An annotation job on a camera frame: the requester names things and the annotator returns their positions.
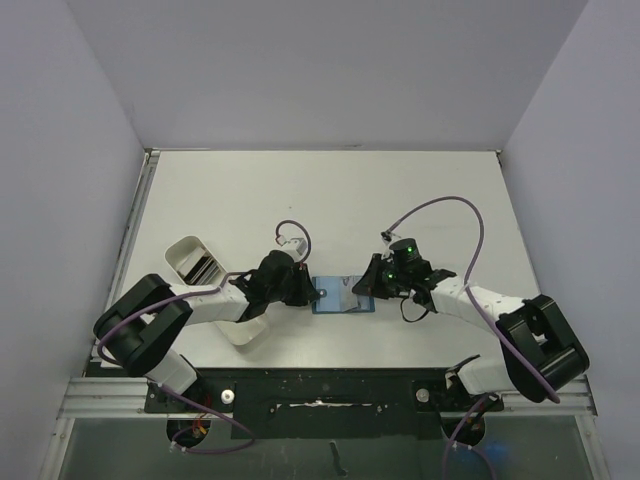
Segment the blue leather card holder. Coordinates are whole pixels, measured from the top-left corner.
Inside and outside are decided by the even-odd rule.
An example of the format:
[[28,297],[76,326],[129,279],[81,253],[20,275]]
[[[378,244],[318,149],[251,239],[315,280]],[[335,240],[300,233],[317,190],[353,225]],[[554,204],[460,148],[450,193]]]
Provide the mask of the blue leather card holder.
[[314,287],[320,293],[319,300],[312,304],[312,313],[321,314],[357,314],[374,313],[375,301],[372,297],[359,296],[366,305],[361,312],[344,313],[340,308],[341,280],[344,276],[315,276],[312,278]]

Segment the white oblong plastic tray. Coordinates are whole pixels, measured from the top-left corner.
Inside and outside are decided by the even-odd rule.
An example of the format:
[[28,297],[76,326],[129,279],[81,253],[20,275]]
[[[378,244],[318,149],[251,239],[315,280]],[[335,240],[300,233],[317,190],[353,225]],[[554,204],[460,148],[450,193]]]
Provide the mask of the white oblong plastic tray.
[[[217,260],[220,271],[208,284],[187,285],[179,273],[180,265],[196,247],[208,250]],[[213,323],[234,346],[245,346],[256,339],[267,328],[260,317],[241,322],[240,317],[248,306],[245,296],[230,283],[235,277],[216,258],[208,246],[196,236],[186,236],[165,251],[165,261],[178,277],[177,284],[171,284],[175,295],[198,293],[186,299],[193,313],[188,325]]]

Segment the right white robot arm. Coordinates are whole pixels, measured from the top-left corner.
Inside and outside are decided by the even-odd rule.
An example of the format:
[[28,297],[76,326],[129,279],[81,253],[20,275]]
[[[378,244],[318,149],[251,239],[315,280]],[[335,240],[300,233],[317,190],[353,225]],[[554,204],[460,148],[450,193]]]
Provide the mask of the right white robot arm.
[[481,394],[508,390],[534,403],[554,400],[559,389],[590,367],[585,348],[551,297],[524,299],[472,286],[450,270],[433,268],[413,238],[373,254],[352,292],[411,300],[426,313],[456,317],[497,338],[499,359],[473,354],[453,368],[445,395],[459,409],[469,408]]

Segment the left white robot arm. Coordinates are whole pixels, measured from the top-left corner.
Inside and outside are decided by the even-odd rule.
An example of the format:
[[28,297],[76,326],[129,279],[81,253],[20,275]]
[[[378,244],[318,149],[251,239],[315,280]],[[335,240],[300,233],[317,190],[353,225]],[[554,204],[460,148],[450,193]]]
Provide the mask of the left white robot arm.
[[94,325],[97,353],[130,377],[168,388],[180,410],[200,405],[204,387],[198,373],[172,346],[188,325],[218,327],[234,346],[245,346],[267,329],[273,303],[307,307],[320,298],[306,260],[308,252],[281,247],[256,269],[225,272],[212,285],[169,284],[155,273],[141,278]]

